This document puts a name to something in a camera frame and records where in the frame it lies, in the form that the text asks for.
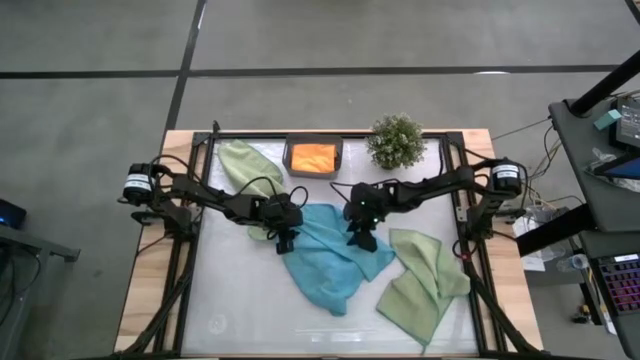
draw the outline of green leaves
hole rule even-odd
[[[367,151],[383,169],[408,168],[423,159],[422,129],[409,115],[384,115],[372,130],[375,135],[367,138]]]

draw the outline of concrete floor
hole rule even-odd
[[[0,71],[178,69],[195,7],[0,0]],[[210,0],[192,68],[615,64],[640,48],[638,35],[621,0]],[[176,127],[217,119],[228,129],[365,128],[405,111],[425,127],[497,136],[545,118],[549,102],[579,96],[604,75],[190,79]],[[111,351],[140,231],[115,199],[129,164],[157,153],[174,86],[173,78],[0,80],[0,198],[27,208],[29,232],[82,248],[76,264],[54,263],[43,275],[52,285],[28,323],[24,358]],[[547,127],[497,140],[496,153],[535,166]],[[536,188],[545,198],[581,196],[564,154]],[[602,328],[567,320],[577,286],[531,292],[547,350],[624,358]]]

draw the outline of green towel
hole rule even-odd
[[[257,177],[266,176],[271,179],[277,194],[285,192],[280,168],[244,141],[233,140],[229,144],[223,144],[218,149],[218,158],[220,158],[222,167],[236,190],[240,190]],[[266,180],[253,182],[245,190],[242,190],[242,193],[265,197],[274,195],[271,185]],[[249,227],[249,236],[254,240],[266,240],[267,231],[251,226]]]
[[[389,283],[377,309],[427,346],[453,297],[469,293],[469,278],[440,241],[401,229],[391,229],[389,238],[407,271]]]

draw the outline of blue towel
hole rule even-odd
[[[387,244],[376,238],[378,250],[347,246],[352,233],[342,211],[329,204],[302,208],[304,224],[294,240],[294,251],[282,259],[296,285],[313,304],[334,316],[347,313],[347,299],[363,279],[372,281],[394,258]]]

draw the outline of orange sponge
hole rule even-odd
[[[296,144],[291,152],[291,169],[312,173],[335,171],[336,146],[329,144]]]

